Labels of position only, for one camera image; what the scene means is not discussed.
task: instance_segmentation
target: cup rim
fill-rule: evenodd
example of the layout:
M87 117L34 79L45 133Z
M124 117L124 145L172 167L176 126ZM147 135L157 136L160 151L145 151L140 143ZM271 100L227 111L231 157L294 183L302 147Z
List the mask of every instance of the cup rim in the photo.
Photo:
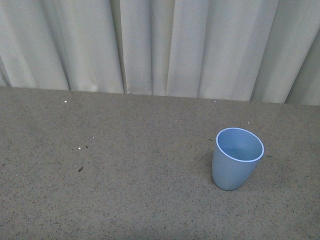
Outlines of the cup rim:
M262 147L262 151L261 151L260 156L258 156L257 158L255 158L255 159L253 159L253 160L240 160L240 159L237 159L237 158L234 158L234 157L228 155L225 151L223 151L223 150L221 149L220 145L218 144L219 135L220 135L222 132L226 131L226 130L241 130L241 131L247 132L247 133L251 134L252 136L254 136L254 137L260 142L261 147ZM255 162L255 161L258 161L259 159L261 159L262 156L263 156L264 153L265 153L265 147L264 147L264 144L262 143L262 141L260 140L260 138L258 138L258 137L257 137L255 134L253 134L252 132L250 132L250 131L248 131L248 130L245 130L245 129L243 129L243 128L239 128L239 127L228 127L228 128L222 129L222 130L217 134L217 136L216 136L216 138L215 138L215 143L216 143L216 146L220 149L220 151L221 151L224 155L226 155L228 158L231 158L232 160L235 160L235 161L237 161L237 162L252 163L252 162Z

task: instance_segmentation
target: light blue cup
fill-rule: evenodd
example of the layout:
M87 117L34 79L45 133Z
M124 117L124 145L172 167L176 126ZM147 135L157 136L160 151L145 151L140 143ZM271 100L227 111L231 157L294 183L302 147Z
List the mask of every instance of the light blue cup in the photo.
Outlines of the light blue cup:
M237 189L250 176L264 155L261 140L242 128L226 128L215 139L212 176L215 184L227 191Z

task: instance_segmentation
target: white curtain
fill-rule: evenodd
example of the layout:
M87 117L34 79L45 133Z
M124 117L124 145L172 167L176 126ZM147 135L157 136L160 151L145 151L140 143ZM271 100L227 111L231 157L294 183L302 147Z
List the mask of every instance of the white curtain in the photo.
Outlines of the white curtain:
M0 0L0 86L320 105L320 0Z

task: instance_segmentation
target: plastic cup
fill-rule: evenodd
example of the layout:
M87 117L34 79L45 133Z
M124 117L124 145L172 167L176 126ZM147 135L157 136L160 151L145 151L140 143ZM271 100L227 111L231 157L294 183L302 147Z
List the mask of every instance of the plastic cup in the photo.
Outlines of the plastic cup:
M237 189L250 176L264 155L262 141L242 128L226 128L215 139L212 177L215 184L227 191Z

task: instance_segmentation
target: curtain fold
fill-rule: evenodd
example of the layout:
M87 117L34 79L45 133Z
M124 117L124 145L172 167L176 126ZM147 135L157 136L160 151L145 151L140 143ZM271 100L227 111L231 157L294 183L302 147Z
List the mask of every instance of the curtain fold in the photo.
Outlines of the curtain fold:
M0 86L320 105L320 1L0 0Z

